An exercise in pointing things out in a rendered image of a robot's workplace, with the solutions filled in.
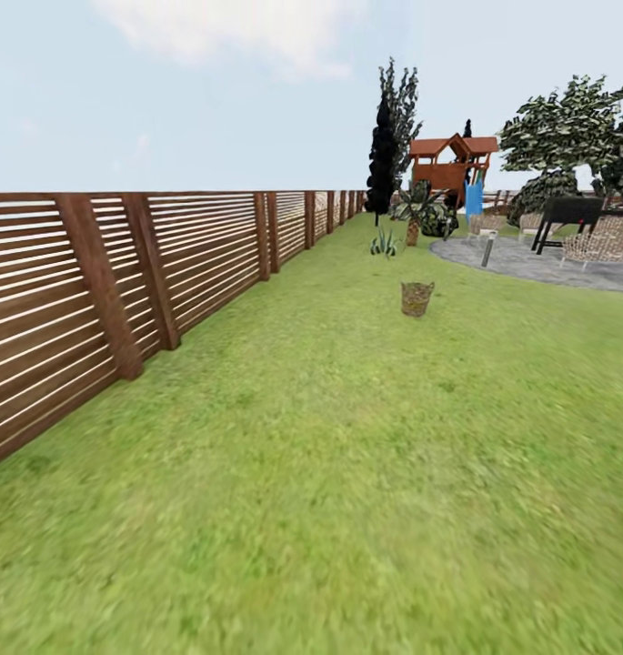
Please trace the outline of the wicker basket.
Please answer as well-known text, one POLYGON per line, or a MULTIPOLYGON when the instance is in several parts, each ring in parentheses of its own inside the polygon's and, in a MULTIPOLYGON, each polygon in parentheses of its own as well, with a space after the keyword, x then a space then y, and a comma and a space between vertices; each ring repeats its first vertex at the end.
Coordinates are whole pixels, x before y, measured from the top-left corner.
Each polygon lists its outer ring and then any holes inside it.
POLYGON ((428 300, 434 291, 430 285, 401 283, 401 312, 405 316, 421 317, 426 312, 428 300))

